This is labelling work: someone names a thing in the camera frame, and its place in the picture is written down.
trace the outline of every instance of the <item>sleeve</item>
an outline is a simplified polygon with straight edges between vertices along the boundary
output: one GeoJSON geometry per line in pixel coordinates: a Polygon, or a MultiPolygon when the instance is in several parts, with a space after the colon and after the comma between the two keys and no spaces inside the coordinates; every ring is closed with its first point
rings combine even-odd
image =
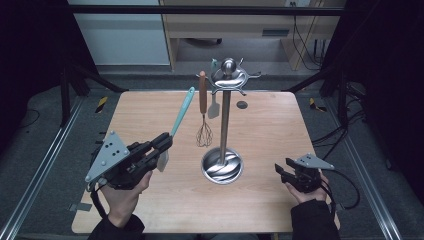
{"type": "Polygon", "coordinates": [[[108,218],[104,218],[91,232],[88,240],[140,240],[143,230],[143,222],[135,215],[131,215],[124,228],[117,228],[108,218]]]}
{"type": "Polygon", "coordinates": [[[326,202],[311,200],[292,208],[293,240],[340,239],[326,202]]]}

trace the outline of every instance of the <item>wooden tabletop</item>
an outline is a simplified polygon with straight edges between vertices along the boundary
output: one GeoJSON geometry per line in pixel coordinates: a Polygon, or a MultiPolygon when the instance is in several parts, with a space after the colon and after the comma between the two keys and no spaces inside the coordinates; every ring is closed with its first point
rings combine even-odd
{"type": "MultiPolygon", "coordinates": [[[[197,147],[196,134],[202,125],[198,92],[174,136],[164,172],[154,171],[150,187],[143,192],[135,214],[146,233],[291,232],[290,209],[297,205],[281,183],[274,163],[291,171],[285,158],[314,153],[295,96],[287,92],[232,92],[227,147],[243,159],[243,172],[235,182],[216,184],[203,175],[201,161],[219,147],[222,92],[218,92],[218,117],[206,123],[213,132],[210,147],[197,147]],[[247,108],[240,109],[237,102],[247,108]]],[[[129,145],[170,132],[186,95],[185,91],[140,91],[122,94],[109,132],[114,130],[129,145]]],[[[208,93],[208,108],[211,107],[208,93]]],[[[107,203],[100,194],[103,206],[107,203]]],[[[84,193],[81,202],[92,203],[84,193]]],[[[100,221],[93,206],[78,211],[72,230],[90,233],[100,221]]]]}

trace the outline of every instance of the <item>wall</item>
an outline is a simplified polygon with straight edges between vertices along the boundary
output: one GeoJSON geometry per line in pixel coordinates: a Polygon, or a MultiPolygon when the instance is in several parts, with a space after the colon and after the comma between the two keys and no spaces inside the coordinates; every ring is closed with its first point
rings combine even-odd
{"type": "MultiPolygon", "coordinates": [[[[157,0],[68,0],[75,4],[159,5],[157,0]]],[[[75,14],[96,65],[169,65],[158,14],[75,14]]]]}

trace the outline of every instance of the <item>black cable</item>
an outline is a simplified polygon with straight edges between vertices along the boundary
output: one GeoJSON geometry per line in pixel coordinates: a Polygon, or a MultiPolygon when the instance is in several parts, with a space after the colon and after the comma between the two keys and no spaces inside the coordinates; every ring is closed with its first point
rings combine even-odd
{"type": "Polygon", "coordinates": [[[323,136],[321,138],[318,138],[316,140],[313,140],[312,141],[312,144],[317,144],[317,143],[324,142],[325,140],[328,140],[330,137],[332,137],[333,135],[335,135],[338,131],[340,131],[342,129],[343,129],[342,127],[338,127],[336,129],[334,129],[333,131],[331,131],[330,133],[328,133],[327,135],[325,135],[325,136],[323,136]]]}
{"type": "Polygon", "coordinates": [[[18,128],[26,128],[26,127],[29,127],[29,126],[31,126],[32,124],[34,124],[39,118],[40,118],[40,112],[39,111],[37,111],[37,110],[35,110],[35,109],[28,109],[27,110],[27,112],[29,112],[29,111],[33,111],[33,112],[35,112],[36,114],[37,114],[37,117],[35,118],[35,120],[33,120],[32,122],[30,122],[30,123],[28,123],[28,124],[26,124],[26,125],[23,125],[23,126],[19,126],[18,128]]]}
{"type": "Polygon", "coordinates": [[[320,188],[322,190],[324,190],[325,193],[327,193],[327,195],[330,197],[331,203],[330,203],[330,207],[331,207],[331,216],[333,217],[333,219],[336,216],[336,201],[334,201],[334,197],[333,197],[333,193],[331,191],[329,191],[326,187],[324,187],[322,184],[320,185],[320,188]]]}
{"type": "Polygon", "coordinates": [[[355,185],[355,183],[349,177],[347,177],[345,174],[341,173],[340,171],[337,171],[337,170],[326,170],[326,171],[334,172],[334,173],[342,176],[353,186],[353,188],[355,188],[355,191],[356,191],[356,201],[355,201],[355,203],[352,204],[351,206],[348,206],[348,207],[346,207],[342,204],[340,204],[340,206],[342,206],[342,208],[346,209],[346,210],[350,210],[350,209],[357,207],[359,202],[361,201],[361,194],[359,192],[358,187],[355,185]]]}
{"type": "Polygon", "coordinates": [[[346,137],[346,135],[347,135],[347,129],[345,129],[343,131],[342,135],[340,135],[339,139],[337,139],[336,143],[330,148],[330,150],[327,152],[327,154],[325,154],[325,156],[322,158],[322,160],[325,160],[328,157],[328,155],[330,155],[330,153],[333,152],[333,150],[346,137]]]}
{"type": "Polygon", "coordinates": [[[103,187],[104,185],[102,185],[102,186],[100,186],[99,188],[97,188],[97,190],[95,190],[95,191],[92,191],[91,193],[90,193],[90,197],[91,197],[91,199],[92,199],[92,201],[93,201],[93,204],[94,204],[94,206],[96,207],[96,209],[97,209],[97,211],[99,212],[99,215],[102,217],[102,218],[106,218],[107,217],[107,214],[106,214],[106,211],[105,211],[105,209],[104,209],[104,207],[103,207],[103,205],[102,205],[102,203],[100,202],[100,199],[99,199],[99,195],[98,195],[98,191],[103,187]]]}
{"type": "Polygon", "coordinates": [[[322,63],[324,61],[324,52],[325,52],[325,40],[323,41],[322,46],[321,46],[321,56],[317,57],[317,54],[314,51],[314,60],[315,60],[315,62],[317,62],[319,64],[320,67],[322,67],[322,63]]]}
{"type": "Polygon", "coordinates": [[[327,187],[328,191],[333,194],[333,191],[331,190],[330,184],[328,184],[326,181],[321,179],[321,182],[325,183],[325,186],[327,187]]]}
{"type": "Polygon", "coordinates": [[[307,65],[306,65],[306,63],[305,63],[305,60],[303,59],[303,57],[302,57],[302,54],[300,53],[300,51],[299,51],[299,49],[297,48],[297,46],[296,46],[296,42],[294,41],[294,35],[295,35],[295,33],[296,33],[296,29],[297,29],[297,26],[296,26],[296,16],[293,16],[293,18],[294,18],[294,26],[293,26],[293,30],[294,30],[294,32],[293,32],[293,36],[292,36],[292,42],[293,42],[293,46],[294,46],[294,49],[296,49],[296,52],[299,54],[299,57],[300,57],[300,59],[302,60],[302,63],[303,63],[303,65],[305,66],[305,68],[306,69],[308,69],[308,70],[312,70],[312,71],[319,71],[320,69],[318,68],[318,69],[315,69],[315,68],[309,68],[307,65]]]}
{"type": "MultiPolygon", "coordinates": [[[[296,3],[293,3],[293,5],[291,4],[291,6],[292,7],[297,7],[296,6],[296,3]]],[[[314,18],[312,19],[312,24],[314,23],[314,21],[315,21],[315,19],[316,19],[316,16],[314,16],[314,18]]],[[[293,45],[294,45],[294,48],[296,49],[296,52],[299,54],[299,57],[300,57],[300,59],[302,60],[302,63],[303,63],[303,65],[305,66],[305,68],[306,69],[308,69],[308,70],[314,70],[314,71],[318,71],[318,70],[321,70],[321,65],[320,64],[317,64],[316,62],[315,62],[315,60],[311,57],[311,54],[309,53],[309,51],[308,51],[308,48],[307,48],[307,46],[306,46],[306,43],[305,43],[305,41],[303,40],[303,38],[302,38],[302,35],[300,34],[300,32],[299,32],[299,29],[297,28],[297,20],[296,20],[296,15],[293,15],[293,30],[294,30],[294,32],[293,32],[293,36],[292,36],[292,41],[293,41],[293,45]],[[306,63],[305,63],[305,61],[304,61],[304,59],[303,59],[303,57],[302,57],[302,55],[301,55],[301,53],[300,53],[300,51],[299,51],[299,49],[297,48],[297,46],[296,46],[296,43],[295,43],[295,40],[294,40],[294,35],[295,35],[295,33],[297,33],[297,35],[299,36],[299,38],[300,38],[300,40],[301,40],[301,42],[302,42],[302,44],[303,44],[303,47],[305,48],[305,51],[306,51],[306,53],[308,54],[308,56],[309,56],[309,59],[312,61],[312,63],[313,64],[315,64],[316,66],[318,66],[319,68],[318,69],[312,69],[312,68],[309,68],[307,65],[306,65],[306,63]]],[[[311,26],[309,27],[309,31],[308,31],[308,35],[311,33],[311,31],[312,31],[312,24],[311,24],[311,26]]]]}
{"type": "Polygon", "coordinates": [[[346,107],[349,107],[350,104],[352,104],[354,102],[359,102],[359,101],[361,101],[361,99],[359,99],[359,98],[352,99],[352,100],[350,100],[349,102],[346,103],[346,107]]]}
{"type": "MultiPolygon", "coordinates": [[[[350,125],[353,125],[354,123],[356,123],[356,121],[358,121],[359,119],[361,119],[361,117],[363,117],[363,115],[365,115],[365,113],[362,110],[361,111],[358,111],[357,113],[355,113],[355,115],[357,115],[357,116],[355,116],[355,117],[357,117],[357,119],[351,118],[349,121],[352,121],[353,120],[353,122],[349,122],[349,126],[350,125]]],[[[334,145],[334,144],[337,144],[337,142],[323,144],[323,145],[314,145],[314,147],[327,147],[327,146],[331,146],[331,145],[334,145]]]]}

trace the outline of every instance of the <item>hand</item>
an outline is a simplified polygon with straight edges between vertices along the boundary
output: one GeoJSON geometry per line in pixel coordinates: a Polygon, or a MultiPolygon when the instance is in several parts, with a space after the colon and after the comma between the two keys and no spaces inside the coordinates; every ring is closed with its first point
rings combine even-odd
{"type": "Polygon", "coordinates": [[[101,191],[109,204],[109,221],[118,228],[123,228],[134,212],[139,195],[149,187],[153,172],[149,171],[132,190],[115,190],[103,186],[101,191]]]}
{"type": "MultiPolygon", "coordinates": [[[[322,173],[320,175],[322,181],[329,184],[328,179],[322,173]]],[[[285,183],[285,185],[289,192],[296,198],[299,204],[313,199],[316,199],[317,201],[325,201],[327,199],[327,193],[322,188],[318,188],[317,190],[310,193],[301,193],[297,191],[297,189],[293,187],[293,185],[291,185],[290,183],[287,182],[285,183]]]]}

